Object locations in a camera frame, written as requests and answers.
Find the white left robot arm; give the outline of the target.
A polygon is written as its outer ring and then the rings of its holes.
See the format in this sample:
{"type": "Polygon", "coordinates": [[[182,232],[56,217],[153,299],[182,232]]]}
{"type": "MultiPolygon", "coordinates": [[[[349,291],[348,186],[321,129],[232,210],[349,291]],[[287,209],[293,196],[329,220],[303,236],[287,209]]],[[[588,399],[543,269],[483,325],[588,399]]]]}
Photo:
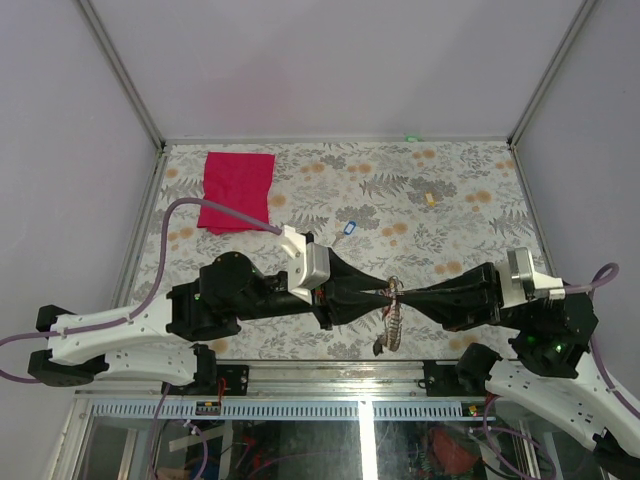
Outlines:
{"type": "Polygon", "coordinates": [[[320,268],[306,300],[288,290],[288,274],[263,274],[240,252],[227,252],[148,305],[91,315],[55,305],[38,312],[47,346],[30,355],[30,377],[50,387],[79,387],[98,379],[160,381],[173,394],[213,394],[219,385],[208,342],[237,335],[241,324],[312,314],[323,330],[387,307],[387,280],[367,275],[332,249],[316,247],[320,268]]]}

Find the grey keyring with yellow handle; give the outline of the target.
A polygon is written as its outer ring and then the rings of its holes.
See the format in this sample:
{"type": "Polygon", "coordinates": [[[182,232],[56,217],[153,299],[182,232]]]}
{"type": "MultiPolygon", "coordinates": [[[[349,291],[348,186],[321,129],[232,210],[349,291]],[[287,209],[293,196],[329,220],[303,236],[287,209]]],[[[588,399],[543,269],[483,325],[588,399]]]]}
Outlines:
{"type": "Polygon", "coordinates": [[[382,309],[384,330],[373,343],[372,351],[375,356],[383,354],[385,350],[396,352],[400,347],[403,318],[398,297],[402,287],[402,282],[396,276],[392,276],[388,279],[388,287],[381,291],[390,303],[382,309]]]}

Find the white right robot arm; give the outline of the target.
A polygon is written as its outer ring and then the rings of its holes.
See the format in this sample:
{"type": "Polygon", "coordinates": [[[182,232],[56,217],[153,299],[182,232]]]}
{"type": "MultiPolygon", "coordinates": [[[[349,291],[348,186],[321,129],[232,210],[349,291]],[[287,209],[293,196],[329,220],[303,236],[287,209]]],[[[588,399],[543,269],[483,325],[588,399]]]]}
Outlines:
{"type": "Polygon", "coordinates": [[[491,348],[469,346],[456,365],[467,394],[483,390],[554,424],[618,479],[639,476],[639,402],[598,356],[592,295],[619,272],[604,265],[586,285],[568,285],[529,263],[485,263],[440,284],[409,290],[401,303],[449,331],[481,325],[512,329],[511,363],[491,348]]]}

